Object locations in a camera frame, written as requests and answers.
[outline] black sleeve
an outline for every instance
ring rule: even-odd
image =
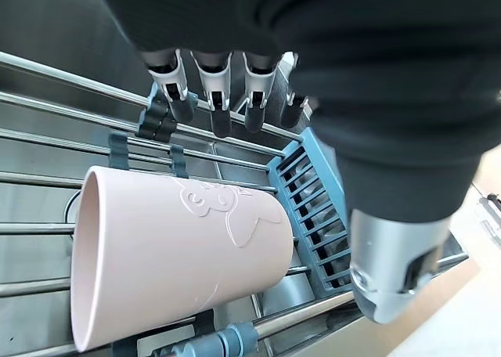
[[[291,84],[319,100],[348,209],[449,216],[501,139],[499,0],[106,1],[140,52],[297,52]]]

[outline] embossed bear design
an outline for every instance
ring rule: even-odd
[[[251,240],[260,220],[274,224],[282,222],[280,210],[275,204],[269,206],[264,199],[269,195],[262,191],[178,178],[173,180],[182,188],[182,203],[196,216],[202,218],[210,211],[225,213],[226,230],[236,247],[244,247]]]

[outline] pink cup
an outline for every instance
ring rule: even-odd
[[[91,167],[71,267],[77,349],[263,291],[292,250],[287,214],[267,193]]]

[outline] blue plastic holder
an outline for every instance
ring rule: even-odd
[[[297,238],[297,253],[318,298],[351,289],[347,215],[334,151],[310,128],[302,142],[283,149],[269,163],[269,181],[278,189]]]

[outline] stainless steel rack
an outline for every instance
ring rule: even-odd
[[[113,99],[118,99],[126,103],[133,104],[144,108],[148,105],[148,100],[144,96],[139,96],[125,90],[115,88],[109,85],[93,81],[91,79],[83,78],[75,74],[67,73],[66,71],[58,70],[53,67],[48,67],[40,63],[35,63],[27,59],[12,56],[7,53],[0,52],[0,66],[11,67],[16,70],[25,71],[31,74],[36,74],[38,76],[63,82],[67,85],[71,85],[78,88],[83,88],[87,91],[98,93],[103,96],[107,96]],[[135,133],[137,130],[137,125],[129,121],[123,121],[112,117],[106,117],[99,114],[89,113],[84,110],[70,108],[68,106],[59,105],[56,103],[50,103],[47,101],[42,101],[39,99],[34,99],[27,96],[15,95],[8,92],[0,92],[0,102],[7,103],[14,106],[21,106],[23,108],[28,108],[30,110],[36,110],[39,112],[45,112],[48,114],[55,114],[57,116],[71,118],[78,121],[83,121],[90,124],[97,124],[114,130]],[[207,103],[203,100],[198,100],[197,106],[199,109],[208,111]],[[237,113],[231,113],[232,121],[237,124],[243,124],[243,116]],[[209,160],[214,162],[217,176],[216,178],[204,178],[190,176],[191,178],[202,179],[209,182],[218,182],[223,184],[231,184],[242,187],[249,187],[253,189],[261,189],[264,191],[269,191],[274,193],[276,191],[272,186],[266,186],[262,184],[243,182],[243,181],[233,181],[223,179],[221,175],[221,170],[219,168],[220,164],[234,165],[236,167],[245,168],[252,171],[261,171],[266,173],[268,168],[265,164],[260,164],[257,162],[252,162],[248,160],[242,160],[239,158],[223,156],[221,154],[216,154],[214,149],[215,142],[222,142],[229,144],[231,146],[238,147],[242,150],[249,150],[258,154],[269,155],[271,157],[282,157],[283,153],[281,150],[276,148],[262,146],[256,143],[247,142],[241,139],[236,139],[233,137],[228,138],[218,138],[212,132],[205,131],[200,128],[195,128],[192,126],[187,126],[183,124],[178,124],[176,133],[181,135],[194,136],[198,139],[203,139],[209,142],[213,149],[213,153],[202,152],[199,150],[186,149],[184,154],[187,157],[193,157],[195,159]],[[292,139],[300,142],[302,137],[293,132],[277,128],[270,124],[265,124],[262,129],[262,133],[268,133],[272,135],[277,135],[282,138]],[[89,153],[94,155],[106,156],[110,153],[110,149],[105,146],[98,146],[94,144],[89,144],[86,142],[77,142],[74,140],[61,139],[47,135],[38,135],[30,132],[22,132],[7,128],[0,128],[0,139],[7,139],[9,141],[15,142],[25,142],[40,146],[47,146],[58,148],[62,150],[71,150],[79,153]],[[145,139],[136,138],[134,136],[129,136],[127,139],[129,146],[138,147],[141,150],[154,150],[158,153],[169,153],[171,146],[169,144],[153,142]],[[151,156],[144,153],[130,153],[128,156],[129,160],[133,162],[164,165],[169,168],[172,161],[168,157]],[[159,175],[172,175],[168,171],[155,171]],[[28,174],[19,173],[14,171],[0,171],[0,182],[10,183],[16,185],[25,186],[44,186],[51,188],[62,188],[62,189],[80,189],[82,180],[79,178],[65,178],[52,175],[41,175],[41,174]],[[71,235],[74,231],[74,224],[72,223],[55,223],[55,222],[3,222],[0,223],[0,236],[65,236]],[[287,276],[300,275],[309,272],[309,268],[303,265],[296,265],[290,267],[287,272]],[[57,291],[69,290],[70,289],[70,278],[60,277],[54,279],[41,279],[41,280],[29,280],[23,282],[14,283],[0,283],[0,298],[13,298],[19,296],[29,296],[35,294],[52,293]],[[285,311],[276,316],[263,317],[263,312],[261,310],[261,304],[259,303],[258,296],[253,295],[253,305],[256,311],[256,316],[258,319],[255,321],[256,329],[259,332],[260,339],[266,339],[273,334],[285,330],[295,324],[303,322],[310,319],[318,314],[327,312],[333,308],[336,308],[343,303],[350,301],[352,299],[351,294],[342,294],[338,297],[329,298],[321,301],[313,301],[299,308],[294,308],[289,311]],[[178,321],[180,326],[184,324],[190,324],[193,321],[192,318],[182,319]],[[272,349],[269,343],[266,344],[266,350],[271,355]],[[51,348],[43,348],[32,352],[26,352],[17,354],[17,356],[23,357],[49,357],[49,356],[63,356],[72,355],[76,353],[76,349],[72,344],[65,344]]]

